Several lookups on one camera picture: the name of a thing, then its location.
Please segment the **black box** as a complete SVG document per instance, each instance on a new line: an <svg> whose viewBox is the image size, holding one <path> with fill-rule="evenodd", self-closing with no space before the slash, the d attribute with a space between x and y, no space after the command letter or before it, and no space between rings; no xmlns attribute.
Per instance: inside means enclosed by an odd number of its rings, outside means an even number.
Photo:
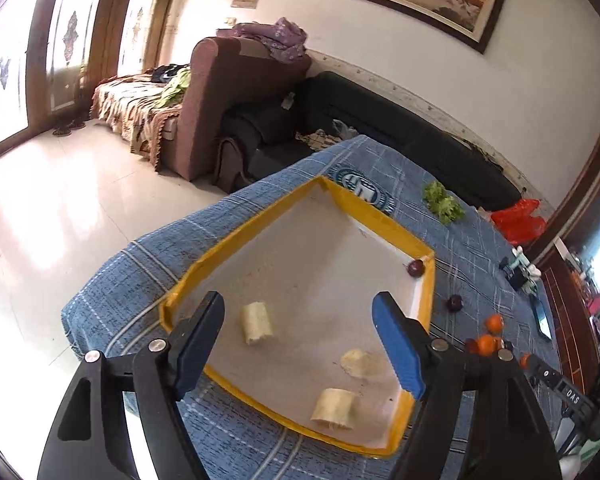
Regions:
<svg viewBox="0 0 600 480"><path fill-rule="evenodd" d="M513 287L513 290L521 290L528 282L528 272L524 266L516 266L516 268L509 269L507 274L507 281L509 285Z"/></svg>

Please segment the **wooden glass doors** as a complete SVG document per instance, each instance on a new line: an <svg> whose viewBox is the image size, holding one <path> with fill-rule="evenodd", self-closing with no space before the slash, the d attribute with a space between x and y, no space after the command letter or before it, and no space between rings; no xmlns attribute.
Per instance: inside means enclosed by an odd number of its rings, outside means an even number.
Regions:
<svg viewBox="0 0 600 480"><path fill-rule="evenodd" d="M155 66L172 0L0 0L0 156L87 118L95 88Z"/></svg>

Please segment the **leafy small orange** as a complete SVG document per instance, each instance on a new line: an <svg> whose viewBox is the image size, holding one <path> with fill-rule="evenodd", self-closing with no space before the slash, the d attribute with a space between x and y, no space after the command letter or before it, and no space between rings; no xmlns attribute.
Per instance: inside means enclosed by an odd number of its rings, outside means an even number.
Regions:
<svg viewBox="0 0 600 480"><path fill-rule="evenodd" d="M530 358L530 356L528 355L528 353L523 354L519 358L519 364L520 364L520 367L523 370L528 370L529 369L529 358Z"/></svg>

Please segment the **large orange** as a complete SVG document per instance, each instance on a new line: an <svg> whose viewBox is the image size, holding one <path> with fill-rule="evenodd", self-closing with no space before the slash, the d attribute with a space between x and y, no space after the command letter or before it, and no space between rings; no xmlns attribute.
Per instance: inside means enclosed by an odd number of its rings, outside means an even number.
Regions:
<svg viewBox="0 0 600 480"><path fill-rule="evenodd" d="M476 340L476 343L480 356L493 356L494 353L500 348L498 338L490 334L484 334L480 336Z"/></svg>

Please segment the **wooden cabinet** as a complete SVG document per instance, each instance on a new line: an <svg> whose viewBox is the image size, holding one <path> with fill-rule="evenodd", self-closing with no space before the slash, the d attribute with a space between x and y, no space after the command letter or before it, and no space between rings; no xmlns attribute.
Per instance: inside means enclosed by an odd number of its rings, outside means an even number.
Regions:
<svg viewBox="0 0 600 480"><path fill-rule="evenodd" d="M600 335L591 320L600 308L588 310L600 290L591 269L600 248L600 136L545 232L528 248L542 271L558 368L576 386L587 389L593 385L600 360Z"/></svg>

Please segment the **green lettuce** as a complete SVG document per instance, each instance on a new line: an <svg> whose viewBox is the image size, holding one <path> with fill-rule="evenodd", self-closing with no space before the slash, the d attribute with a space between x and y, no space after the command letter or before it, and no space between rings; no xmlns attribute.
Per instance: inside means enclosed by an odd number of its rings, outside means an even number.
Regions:
<svg viewBox="0 0 600 480"><path fill-rule="evenodd" d="M422 198L429 211L445 226L464 218L465 211L460 203L437 180L424 187Z"/></svg>

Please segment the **black smartphone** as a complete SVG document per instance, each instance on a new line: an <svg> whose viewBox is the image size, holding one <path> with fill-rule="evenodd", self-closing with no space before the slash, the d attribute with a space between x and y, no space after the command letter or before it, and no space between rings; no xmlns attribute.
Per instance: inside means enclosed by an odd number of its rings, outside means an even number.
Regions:
<svg viewBox="0 0 600 480"><path fill-rule="evenodd" d="M529 302L535 319L535 326L540 337L546 341L552 341L553 337L552 331L550 330L550 321L548 320L544 304L537 294L530 294Z"/></svg>

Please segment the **purple cloth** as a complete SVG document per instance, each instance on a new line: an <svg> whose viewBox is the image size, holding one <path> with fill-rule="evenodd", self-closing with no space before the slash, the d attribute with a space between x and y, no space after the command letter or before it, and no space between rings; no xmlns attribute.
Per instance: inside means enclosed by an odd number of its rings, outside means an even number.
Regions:
<svg viewBox="0 0 600 480"><path fill-rule="evenodd" d="M290 64L306 54L308 35L295 22L279 18L273 24L238 23L231 28L219 28L216 36L247 38L260 42L274 60Z"/></svg>

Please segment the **patterned sofa cover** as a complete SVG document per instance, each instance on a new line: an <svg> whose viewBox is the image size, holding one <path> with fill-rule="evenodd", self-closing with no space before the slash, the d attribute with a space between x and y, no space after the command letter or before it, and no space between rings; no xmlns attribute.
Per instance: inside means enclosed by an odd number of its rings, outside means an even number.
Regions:
<svg viewBox="0 0 600 480"><path fill-rule="evenodd" d="M132 154L149 160L159 171L162 144L176 137L189 83L188 64L112 77L95 88L90 117L106 124L129 143Z"/></svg>

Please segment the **black sofa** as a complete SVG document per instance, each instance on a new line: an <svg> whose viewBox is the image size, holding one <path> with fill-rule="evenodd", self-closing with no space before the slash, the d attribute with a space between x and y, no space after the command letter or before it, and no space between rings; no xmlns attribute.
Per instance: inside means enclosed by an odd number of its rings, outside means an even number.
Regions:
<svg viewBox="0 0 600 480"><path fill-rule="evenodd" d="M306 78L277 96L237 104L222 117L213 183L233 193L325 145L358 134L393 148L476 208L515 205L521 192L475 144L333 72Z"/></svg>

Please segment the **small dark plum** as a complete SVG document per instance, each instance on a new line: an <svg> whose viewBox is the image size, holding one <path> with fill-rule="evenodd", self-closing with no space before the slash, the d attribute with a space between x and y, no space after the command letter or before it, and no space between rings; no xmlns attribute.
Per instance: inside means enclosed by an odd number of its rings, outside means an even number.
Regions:
<svg viewBox="0 0 600 480"><path fill-rule="evenodd" d="M422 259L414 259L407 266L407 273L412 278L420 278L426 272L426 264Z"/></svg>

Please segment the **large dark plum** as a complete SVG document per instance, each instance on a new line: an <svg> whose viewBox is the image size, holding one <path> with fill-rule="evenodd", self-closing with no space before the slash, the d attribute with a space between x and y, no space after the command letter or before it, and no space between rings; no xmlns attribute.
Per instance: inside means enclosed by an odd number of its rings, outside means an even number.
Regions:
<svg viewBox="0 0 600 480"><path fill-rule="evenodd" d="M475 341L475 339L467 338L464 343L464 348L466 351L468 351L470 353L475 353L475 354L479 353L478 342Z"/></svg>

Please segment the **red plastic bag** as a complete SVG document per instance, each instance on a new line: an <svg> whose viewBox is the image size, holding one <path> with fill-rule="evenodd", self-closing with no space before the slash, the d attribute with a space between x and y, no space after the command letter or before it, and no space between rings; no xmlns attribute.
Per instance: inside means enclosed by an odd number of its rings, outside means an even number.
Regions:
<svg viewBox="0 0 600 480"><path fill-rule="evenodd" d="M492 212L491 222L509 244L531 243L546 230L546 221L534 214L540 205L534 198L522 198L514 206Z"/></svg>

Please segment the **yellow cardboard tray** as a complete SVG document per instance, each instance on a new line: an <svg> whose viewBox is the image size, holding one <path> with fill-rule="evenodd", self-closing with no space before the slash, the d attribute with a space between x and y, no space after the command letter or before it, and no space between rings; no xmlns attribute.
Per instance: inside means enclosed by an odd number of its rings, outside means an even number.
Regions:
<svg viewBox="0 0 600 480"><path fill-rule="evenodd" d="M422 259L420 278L407 273ZM372 320L388 292L402 312L428 325L434 251L374 206L317 177L276 200L207 250L160 304L165 330L191 316L207 292L224 299L222 330L204 370L221 388L306 437L367 456L398 449L415 401L404 391ZM275 336L246 344L242 307L264 302ZM343 353L370 352L377 374L353 378ZM351 430L312 422L327 388L358 395Z"/></svg>

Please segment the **blue plaid tablecloth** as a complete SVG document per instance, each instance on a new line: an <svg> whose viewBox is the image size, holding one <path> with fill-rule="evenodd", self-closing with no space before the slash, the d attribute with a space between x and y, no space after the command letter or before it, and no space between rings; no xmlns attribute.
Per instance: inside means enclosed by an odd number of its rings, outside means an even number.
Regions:
<svg viewBox="0 0 600 480"><path fill-rule="evenodd" d="M132 356L215 290L222 330L176 409L209 477L388 478L416 408L374 329L378 292L454 349L498 314L516 356L559 364L501 270L509 242L471 208L441 222L431 181L367 136L336 144L119 252L62 310L68 341Z"/></svg>

